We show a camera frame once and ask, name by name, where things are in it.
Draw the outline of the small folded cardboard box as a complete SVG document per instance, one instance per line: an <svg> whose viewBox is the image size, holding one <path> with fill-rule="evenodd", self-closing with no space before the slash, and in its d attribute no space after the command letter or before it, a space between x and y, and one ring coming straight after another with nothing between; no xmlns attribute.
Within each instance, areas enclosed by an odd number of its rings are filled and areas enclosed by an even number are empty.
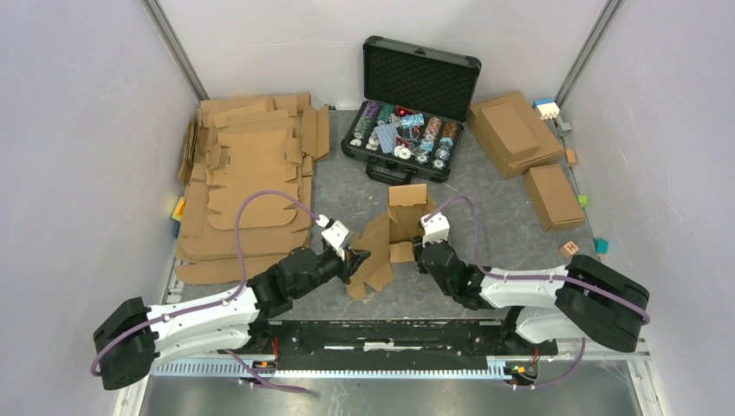
<svg viewBox="0 0 735 416"><path fill-rule="evenodd" d="M544 231L571 230L585 222L577 195L559 165L532 167L524 175L524 185Z"/></svg>

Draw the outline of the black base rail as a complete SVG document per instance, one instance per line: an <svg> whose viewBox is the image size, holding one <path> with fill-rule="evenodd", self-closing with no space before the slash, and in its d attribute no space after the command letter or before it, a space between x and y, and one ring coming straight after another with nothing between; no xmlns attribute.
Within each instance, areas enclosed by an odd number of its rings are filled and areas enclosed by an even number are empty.
<svg viewBox="0 0 735 416"><path fill-rule="evenodd" d="M482 319L271 322L270 336L243 354L274 354L282 370L481 370L490 356L555 355L509 325Z"/></svg>

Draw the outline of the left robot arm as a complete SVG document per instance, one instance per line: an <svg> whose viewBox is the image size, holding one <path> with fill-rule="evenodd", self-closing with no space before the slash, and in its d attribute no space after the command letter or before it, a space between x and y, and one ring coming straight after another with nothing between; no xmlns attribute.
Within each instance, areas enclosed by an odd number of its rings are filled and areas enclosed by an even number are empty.
<svg viewBox="0 0 735 416"><path fill-rule="evenodd" d="M368 250L293 250L244 286L169 305L125 300L94 331L90 372L108 391L142 380L168 362L246 347L262 353L272 342L270 319L293 301L337 277L344 283L370 258Z"/></svg>

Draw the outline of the orange yellow block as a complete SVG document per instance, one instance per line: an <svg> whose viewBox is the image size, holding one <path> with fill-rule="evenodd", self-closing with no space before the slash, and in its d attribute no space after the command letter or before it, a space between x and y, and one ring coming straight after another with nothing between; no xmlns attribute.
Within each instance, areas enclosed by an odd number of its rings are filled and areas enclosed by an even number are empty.
<svg viewBox="0 0 735 416"><path fill-rule="evenodd" d="M171 214L171 219L173 223L172 234L174 238L177 238L179 235L179 230L181 226L184 209L185 209L185 198L181 196L177 204L174 206L172 210L172 214Z"/></svg>

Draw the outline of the blue white toy block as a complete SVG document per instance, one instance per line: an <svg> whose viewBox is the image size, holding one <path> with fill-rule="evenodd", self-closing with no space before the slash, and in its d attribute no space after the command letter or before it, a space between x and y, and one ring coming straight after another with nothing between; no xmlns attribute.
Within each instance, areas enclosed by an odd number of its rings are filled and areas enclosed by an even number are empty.
<svg viewBox="0 0 735 416"><path fill-rule="evenodd" d="M554 120L561 112L560 107L556 104L556 100L554 98L536 100L532 103L532 108L536 111L541 120Z"/></svg>

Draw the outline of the small wooden cube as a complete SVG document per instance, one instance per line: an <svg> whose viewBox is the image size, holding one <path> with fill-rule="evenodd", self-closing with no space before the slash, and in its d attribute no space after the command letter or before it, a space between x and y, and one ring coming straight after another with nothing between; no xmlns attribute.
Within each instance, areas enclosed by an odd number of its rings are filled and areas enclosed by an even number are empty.
<svg viewBox="0 0 735 416"><path fill-rule="evenodd" d="M575 166L578 162L576 151L573 149L567 149L565 154L568 165Z"/></svg>

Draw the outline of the teal cube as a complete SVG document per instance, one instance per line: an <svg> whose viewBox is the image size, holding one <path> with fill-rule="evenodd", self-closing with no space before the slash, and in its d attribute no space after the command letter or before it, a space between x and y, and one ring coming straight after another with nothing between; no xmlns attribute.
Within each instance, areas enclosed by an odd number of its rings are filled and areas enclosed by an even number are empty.
<svg viewBox="0 0 735 416"><path fill-rule="evenodd" d="M594 237L593 243L595 246L595 252L598 255L606 255L608 253L608 241L602 237Z"/></svg>

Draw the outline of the large folded cardboard box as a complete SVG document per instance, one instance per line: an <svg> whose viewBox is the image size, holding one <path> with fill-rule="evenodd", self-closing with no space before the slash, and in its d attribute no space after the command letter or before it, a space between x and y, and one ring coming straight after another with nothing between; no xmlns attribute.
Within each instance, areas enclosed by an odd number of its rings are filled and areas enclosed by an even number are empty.
<svg viewBox="0 0 735 416"><path fill-rule="evenodd" d="M560 140L518 90L470 105L467 123L505 179L555 164L564 153Z"/></svg>

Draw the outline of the black poker chip case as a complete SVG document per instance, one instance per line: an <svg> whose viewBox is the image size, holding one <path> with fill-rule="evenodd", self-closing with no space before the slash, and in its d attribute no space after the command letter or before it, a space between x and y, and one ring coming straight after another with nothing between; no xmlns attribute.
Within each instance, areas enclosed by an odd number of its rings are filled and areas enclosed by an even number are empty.
<svg viewBox="0 0 735 416"><path fill-rule="evenodd" d="M362 52L365 100L342 152L387 185L447 181L481 61L382 36L366 39Z"/></svg>

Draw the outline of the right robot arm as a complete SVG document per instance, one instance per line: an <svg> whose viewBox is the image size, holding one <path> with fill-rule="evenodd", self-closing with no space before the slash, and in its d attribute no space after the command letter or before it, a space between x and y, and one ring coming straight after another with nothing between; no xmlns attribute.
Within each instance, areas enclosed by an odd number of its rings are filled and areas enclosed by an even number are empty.
<svg viewBox="0 0 735 416"><path fill-rule="evenodd" d="M413 254L420 272L465 308L509 309L500 340L513 354L559 338L587 338L632 353L650 322L649 291L587 255L546 270L485 269L460 260L446 241L419 237Z"/></svg>

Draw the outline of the wooden letter H cube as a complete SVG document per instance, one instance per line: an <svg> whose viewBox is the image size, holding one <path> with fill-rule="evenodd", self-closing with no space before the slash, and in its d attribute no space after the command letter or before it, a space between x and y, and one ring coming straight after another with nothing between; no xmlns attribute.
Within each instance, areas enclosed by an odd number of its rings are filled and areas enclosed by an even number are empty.
<svg viewBox="0 0 735 416"><path fill-rule="evenodd" d="M579 251L580 248L574 241L568 241L559 249L559 253L565 258L572 258Z"/></svg>

